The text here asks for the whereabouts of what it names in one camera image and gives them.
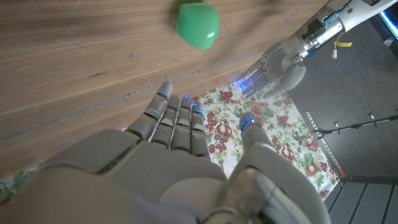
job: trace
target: wood grain surface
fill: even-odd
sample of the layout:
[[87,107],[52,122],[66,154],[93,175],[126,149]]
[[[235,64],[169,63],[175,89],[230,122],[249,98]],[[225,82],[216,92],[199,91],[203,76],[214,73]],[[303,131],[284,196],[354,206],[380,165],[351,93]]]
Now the wood grain surface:
[[129,125],[166,80],[180,96],[233,81],[326,0],[205,1],[220,16],[205,51],[175,30],[185,2],[1,1],[0,177]]

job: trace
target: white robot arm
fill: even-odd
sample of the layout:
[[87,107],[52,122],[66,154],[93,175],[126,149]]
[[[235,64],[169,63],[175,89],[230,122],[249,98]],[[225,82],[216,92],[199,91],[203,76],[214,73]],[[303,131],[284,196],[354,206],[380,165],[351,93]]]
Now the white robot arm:
[[397,0],[331,0],[289,39],[273,45],[236,82],[247,98],[279,81],[280,85],[265,93],[264,98],[295,87],[303,78],[303,59],[316,52],[340,32],[387,9]]

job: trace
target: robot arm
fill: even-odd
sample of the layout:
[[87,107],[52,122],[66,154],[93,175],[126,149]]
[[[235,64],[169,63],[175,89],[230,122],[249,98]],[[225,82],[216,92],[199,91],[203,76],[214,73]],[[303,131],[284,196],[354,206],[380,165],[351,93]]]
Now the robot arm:
[[241,117],[245,154],[227,180],[210,162],[202,108],[165,82],[125,131],[61,152],[0,211],[4,223],[330,223],[318,192]]
[[293,88],[303,77],[305,67],[292,72],[292,66],[303,67],[303,59],[340,32],[348,32],[356,25],[387,9],[398,0],[331,0],[321,8],[293,36],[273,45],[244,72],[236,82],[243,94],[250,97],[274,81],[281,81],[277,89],[264,98]]

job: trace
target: floral tablecloth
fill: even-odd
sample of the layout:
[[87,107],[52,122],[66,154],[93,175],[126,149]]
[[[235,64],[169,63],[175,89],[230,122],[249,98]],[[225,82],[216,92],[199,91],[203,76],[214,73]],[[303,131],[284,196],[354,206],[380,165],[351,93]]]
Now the floral tablecloth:
[[[277,153],[301,171],[325,199],[337,184],[316,139],[287,94],[262,99],[264,91],[245,99],[234,83],[194,98],[203,105],[211,161],[229,177],[244,151],[239,118],[251,111],[271,138]],[[13,197],[37,166],[0,180],[0,202]]]

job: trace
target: robot finger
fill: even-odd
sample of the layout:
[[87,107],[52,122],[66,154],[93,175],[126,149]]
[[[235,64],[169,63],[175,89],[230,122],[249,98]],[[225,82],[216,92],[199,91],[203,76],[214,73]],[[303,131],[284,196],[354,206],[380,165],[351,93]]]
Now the robot finger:
[[242,94],[246,95],[248,94],[250,91],[252,91],[254,88],[256,87],[256,85],[254,83],[252,83],[251,85],[247,86],[243,91]]
[[159,122],[151,142],[157,143],[162,147],[168,149],[172,140],[172,133],[174,127],[175,116],[177,114],[180,100],[177,96],[172,96],[166,106],[163,117]]
[[169,81],[164,82],[155,94],[155,97],[149,103],[148,107],[145,109],[144,113],[140,115],[140,117],[136,119],[126,131],[147,141],[152,135],[157,121],[163,113],[172,90],[172,83]]
[[245,150],[250,149],[251,146],[257,143],[265,143],[273,148],[268,135],[261,128],[261,124],[252,113],[246,112],[242,114],[239,123],[241,128],[243,148]]
[[181,100],[178,112],[177,123],[175,125],[172,145],[170,150],[183,150],[190,152],[190,133],[191,133],[191,98],[184,96]]
[[252,97],[252,95],[258,93],[259,91],[265,89],[265,87],[270,83],[270,80],[267,79],[264,75],[254,81],[253,85],[255,86],[252,91],[246,95],[246,99]]
[[200,102],[193,103],[191,119],[191,155],[210,160],[209,148],[206,142],[203,109]]
[[242,84],[245,79],[247,79],[248,77],[250,77],[254,72],[256,72],[259,67],[261,67],[262,62],[260,60],[258,60],[257,62],[255,62],[252,66],[250,66],[250,68],[248,68],[245,72],[243,72],[239,78],[236,80],[237,84]]

